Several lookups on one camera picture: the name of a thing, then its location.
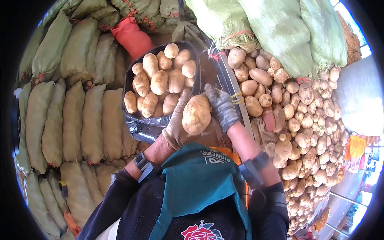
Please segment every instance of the red rose graphic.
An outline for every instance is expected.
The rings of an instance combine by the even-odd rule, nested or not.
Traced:
[[[198,227],[196,224],[189,226],[181,234],[184,236],[184,240],[216,240],[215,235],[210,229]]]

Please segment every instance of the gray glove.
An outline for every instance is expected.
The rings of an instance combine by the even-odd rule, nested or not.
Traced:
[[[231,97],[209,83],[205,85],[204,90],[212,107],[213,118],[219,123],[224,133],[227,133],[229,127],[239,120]]]

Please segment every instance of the black plastic bag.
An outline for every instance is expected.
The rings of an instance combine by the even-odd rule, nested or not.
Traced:
[[[197,70],[196,70],[196,76],[195,76],[195,83],[191,91],[191,96],[198,95],[200,94],[200,91],[201,91],[201,72],[200,72],[199,55],[196,49],[189,42],[178,41],[174,43],[179,47],[179,51],[183,49],[188,49],[191,53],[191,60],[196,61]],[[158,46],[146,52],[145,54],[153,53],[157,55],[160,51],[164,51],[165,47],[168,44],[169,43]],[[132,81],[135,75],[132,72],[132,66],[136,63],[142,63],[142,60],[145,54],[143,54],[139,59],[135,60],[129,66],[128,70],[125,73],[125,85],[124,85],[123,95],[121,100],[121,109],[124,115],[124,121],[127,124],[129,133],[131,134],[131,136],[138,141],[144,141],[151,144],[161,134],[161,131],[163,130],[163,128],[168,126],[169,120],[172,115],[170,114],[170,115],[165,115],[165,116],[156,117],[156,118],[145,118],[145,117],[142,117],[139,112],[136,112],[135,114],[129,114],[124,105],[125,93],[129,91],[133,92]]]

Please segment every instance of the basket of potatoes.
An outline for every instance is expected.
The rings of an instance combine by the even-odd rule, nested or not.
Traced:
[[[185,88],[200,94],[200,60],[186,41],[158,46],[135,60],[125,75],[124,120],[131,136],[153,143],[170,121]]]

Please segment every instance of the red sack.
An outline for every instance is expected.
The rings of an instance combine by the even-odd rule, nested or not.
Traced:
[[[129,52],[132,62],[155,46],[145,32],[140,31],[134,17],[127,17],[111,28],[116,40]]]

